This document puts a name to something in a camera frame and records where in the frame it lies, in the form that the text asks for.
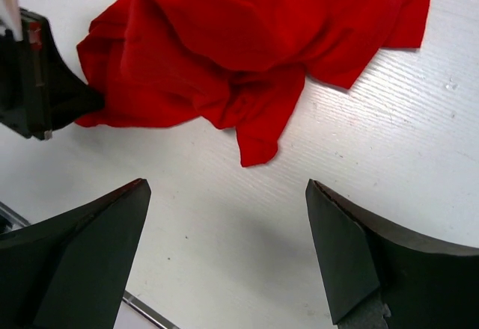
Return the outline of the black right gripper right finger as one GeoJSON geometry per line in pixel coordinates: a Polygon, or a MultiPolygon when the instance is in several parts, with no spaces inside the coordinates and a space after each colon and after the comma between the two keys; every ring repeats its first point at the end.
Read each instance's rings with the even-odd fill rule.
{"type": "Polygon", "coordinates": [[[308,217],[338,328],[478,326],[478,249],[374,214],[310,180],[308,217]]]}

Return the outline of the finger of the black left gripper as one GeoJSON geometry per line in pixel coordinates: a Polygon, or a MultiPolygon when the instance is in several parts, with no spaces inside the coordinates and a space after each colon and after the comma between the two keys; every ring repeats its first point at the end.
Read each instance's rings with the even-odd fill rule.
{"type": "Polygon", "coordinates": [[[104,108],[104,96],[85,84],[65,64],[55,41],[48,39],[47,78],[52,130],[63,129],[80,117],[104,108]]]}

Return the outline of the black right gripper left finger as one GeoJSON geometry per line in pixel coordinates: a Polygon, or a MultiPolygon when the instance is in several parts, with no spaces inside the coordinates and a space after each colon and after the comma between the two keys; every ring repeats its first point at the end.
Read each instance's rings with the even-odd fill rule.
{"type": "Polygon", "coordinates": [[[1,327],[113,328],[147,217],[136,179],[36,224],[1,206],[1,327]]]}

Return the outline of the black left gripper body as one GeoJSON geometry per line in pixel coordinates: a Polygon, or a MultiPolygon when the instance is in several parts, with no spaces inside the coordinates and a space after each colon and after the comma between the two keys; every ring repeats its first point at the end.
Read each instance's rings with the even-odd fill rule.
{"type": "Polygon", "coordinates": [[[24,138],[52,137],[48,80],[48,20],[20,10],[23,39],[1,34],[1,124],[24,138]]]}

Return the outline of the red t-shirt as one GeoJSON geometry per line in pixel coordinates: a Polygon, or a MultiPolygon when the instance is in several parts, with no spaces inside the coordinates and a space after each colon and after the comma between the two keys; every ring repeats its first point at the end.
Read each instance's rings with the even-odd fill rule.
{"type": "Polygon", "coordinates": [[[105,106],[80,126],[202,117],[262,165],[311,77],[350,89],[382,48],[417,49],[430,0],[117,0],[77,46],[105,106]]]}

